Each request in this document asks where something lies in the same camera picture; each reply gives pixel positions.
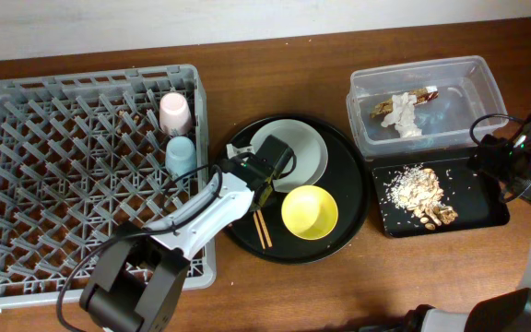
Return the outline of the wooden chopstick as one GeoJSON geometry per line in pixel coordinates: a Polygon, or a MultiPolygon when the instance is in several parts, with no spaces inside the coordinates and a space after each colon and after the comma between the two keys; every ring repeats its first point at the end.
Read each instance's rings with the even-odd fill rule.
{"type": "Polygon", "coordinates": [[[259,221],[257,212],[253,213],[253,219],[254,219],[254,226],[256,228],[256,231],[257,231],[257,234],[258,234],[258,238],[260,240],[260,244],[262,246],[262,249],[265,250],[266,249],[266,243],[265,243],[265,240],[264,240],[264,236],[262,234],[262,229],[261,229],[261,225],[260,225],[260,221],[259,221]]]}
{"type": "Polygon", "coordinates": [[[268,228],[266,227],[266,222],[265,222],[265,219],[264,219],[264,216],[262,214],[261,209],[257,210],[256,214],[257,214],[258,222],[259,222],[259,224],[261,226],[261,230],[262,230],[262,232],[263,232],[263,234],[265,236],[265,243],[266,243],[268,248],[271,248],[271,247],[273,247],[273,244],[272,244],[272,241],[271,241],[271,237],[270,237],[268,228]]]}

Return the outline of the yellow bowl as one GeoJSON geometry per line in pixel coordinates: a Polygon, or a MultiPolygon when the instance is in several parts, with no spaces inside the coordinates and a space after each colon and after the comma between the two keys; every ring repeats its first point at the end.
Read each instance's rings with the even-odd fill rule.
{"type": "Polygon", "coordinates": [[[336,227],[338,207],[324,188],[303,185],[286,195],[281,217],[293,235],[306,241],[316,241],[329,235],[336,227]]]}

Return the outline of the food scraps pile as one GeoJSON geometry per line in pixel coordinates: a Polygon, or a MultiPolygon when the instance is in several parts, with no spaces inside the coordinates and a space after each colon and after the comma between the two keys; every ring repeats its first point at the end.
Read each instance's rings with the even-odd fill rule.
{"type": "Polygon", "coordinates": [[[437,173],[422,165],[406,166],[395,171],[393,178],[383,184],[382,203],[407,212],[415,220],[414,226],[435,231],[458,218],[452,206],[443,203],[444,190],[437,173]]]}

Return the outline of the blue cup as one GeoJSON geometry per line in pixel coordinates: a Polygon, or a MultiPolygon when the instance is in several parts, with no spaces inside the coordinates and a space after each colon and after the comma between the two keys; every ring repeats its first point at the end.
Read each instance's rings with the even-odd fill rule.
{"type": "Polygon", "coordinates": [[[178,178],[196,168],[194,142],[186,136],[173,137],[167,144],[165,167],[172,178],[178,178]]]}

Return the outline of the white tissue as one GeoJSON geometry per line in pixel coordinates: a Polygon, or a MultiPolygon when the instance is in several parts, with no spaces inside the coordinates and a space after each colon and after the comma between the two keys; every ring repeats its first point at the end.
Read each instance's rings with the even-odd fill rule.
{"type": "Polygon", "coordinates": [[[393,125],[401,138],[421,136],[422,130],[415,124],[416,102],[417,96],[408,92],[393,95],[392,111],[384,117],[381,126],[393,125]]]}

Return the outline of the pink cup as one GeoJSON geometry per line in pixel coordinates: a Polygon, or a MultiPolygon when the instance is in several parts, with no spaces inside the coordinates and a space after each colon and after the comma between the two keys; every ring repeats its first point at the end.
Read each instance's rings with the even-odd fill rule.
{"type": "Polygon", "coordinates": [[[185,136],[192,129],[191,111],[183,94],[170,92],[160,99],[159,127],[169,136],[185,136]]]}

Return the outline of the gold snack wrapper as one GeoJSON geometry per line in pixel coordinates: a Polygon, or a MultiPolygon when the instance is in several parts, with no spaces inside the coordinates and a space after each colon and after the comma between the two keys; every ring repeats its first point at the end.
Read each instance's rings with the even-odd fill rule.
{"type": "MultiPolygon", "coordinates": [[[[416,100],[414,105],[427,103],[439,97],[439,91],[436,86],[427,86],[420,89],[414,89],[407,92],[408,97],[414,96],[416,100]]],[[[378,103],[371,111],[370,117],[374,118],[378,115],[384,115],[393,111],[393,100],[389,99],[378,103]]]]}

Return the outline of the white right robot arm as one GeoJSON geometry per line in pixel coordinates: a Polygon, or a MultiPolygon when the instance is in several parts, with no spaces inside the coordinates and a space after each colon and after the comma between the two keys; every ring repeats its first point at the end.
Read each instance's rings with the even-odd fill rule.
{"type": "MultiPolygon", "coordinates": [[[[510,138],[486,135],[477,143],[471,169],[504,185],[510,198],[531,198],[531,111],[510,138]]],[[[531,243],[517,290],[479,302],[467,314],[422,304],[407,313],[402,331],[531,331],[531,243]]]]}

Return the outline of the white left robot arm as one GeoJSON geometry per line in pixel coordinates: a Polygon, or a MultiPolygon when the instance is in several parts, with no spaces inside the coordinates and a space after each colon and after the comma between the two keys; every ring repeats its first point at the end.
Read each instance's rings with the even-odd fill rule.
{"type": "Polygon", "coordinates": [[[256,152],[221,160],[204,189],[168,216],[122,224],[98,257],[80,307],[110,331],[161,331],[170,322],[194,256],[223,228],[261,208],[297,157],[268,136],[256,152]]]}

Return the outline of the grey plastic dishwasher rack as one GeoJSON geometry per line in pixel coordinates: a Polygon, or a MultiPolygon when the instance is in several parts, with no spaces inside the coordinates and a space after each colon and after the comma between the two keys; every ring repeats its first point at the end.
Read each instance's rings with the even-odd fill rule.
{"type": "Polygon", "coordinates": [[[79,298],[81,260],[207,183],[206,93],[192,65],[0,80],[0,310],[79,298]],[[198,173],[177,184],[159,102],[182,94],[198,173]]]}

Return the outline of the grey round plate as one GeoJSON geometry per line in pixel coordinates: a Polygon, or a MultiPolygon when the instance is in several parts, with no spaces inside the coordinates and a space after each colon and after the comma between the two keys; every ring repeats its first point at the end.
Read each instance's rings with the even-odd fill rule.
{"type": "Polygon", "coordinates": [[[277,192],[289,193],[299,186],[313,185],[325,173],[327,147],[322,136],[310,125],[298,120],[276,120],[261,127],[253,135],[250,145],[258,150],[268,136],[286,143],[297,159],[297,166],[292,173],[273,182],[277,192]]]}

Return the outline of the round black serving tray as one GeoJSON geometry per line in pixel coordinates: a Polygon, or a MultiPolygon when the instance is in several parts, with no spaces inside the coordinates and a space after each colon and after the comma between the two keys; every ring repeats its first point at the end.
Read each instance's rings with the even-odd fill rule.
{"type": "Polygon", "coordinates": [[[251,212],[234,221],[224,232],[243,250],[279,264],[306,264],[324,259],[343,248],[360,230],[368,216],[373,185],[360,151],[350,139],[331,124],[310,116],[283,114],[270,116],[247,125],[229,142],[245,146],[261,127],[276,120],[297,120],[310,125],[324,140],[329,162],[315,184],[336,201],[338,220],[335,228],[319,240],[303,240],[284,225],[281,208],[286,195],[274,192],[262,209],[272,246],[263,248],[251,212]]]}

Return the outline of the black rectangular tray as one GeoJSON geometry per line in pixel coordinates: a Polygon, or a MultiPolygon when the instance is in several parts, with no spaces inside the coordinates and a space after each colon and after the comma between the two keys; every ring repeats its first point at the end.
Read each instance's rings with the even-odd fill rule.
{"type": "Polygon", "coordinates": [[[441,149],[379,158],[370,163],[372,179],[380,205],[384,233],[393,238],[428,235],[449,231],[501,226],[510,219],[509,210],[500,201],[497,181],[467,167],[474,155],[472,148],[441,149]],[[390,197],[397,177],[412,169],[433,170],[443,190],[442,203],[457,213],[454,221],[436,225],[423,222],[406,208],[398,207],[390,197]]]}

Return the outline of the clear plastic bin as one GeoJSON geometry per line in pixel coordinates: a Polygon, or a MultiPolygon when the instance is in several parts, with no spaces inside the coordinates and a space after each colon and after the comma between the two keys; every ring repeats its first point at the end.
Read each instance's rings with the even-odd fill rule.
{"type": "Polygon", "coordinates": [[[486,61],[477,55],[381,66],[355,71],[347,96],[352,135],[371,160],[403,152],[470,146],[471,125],[481,116],[506,114],[502,95],[486,61]],[[372,116],[382,103],[420,89],[438,97],[414,107],[420,136],[401,137],[392,125],[372,116]]]}

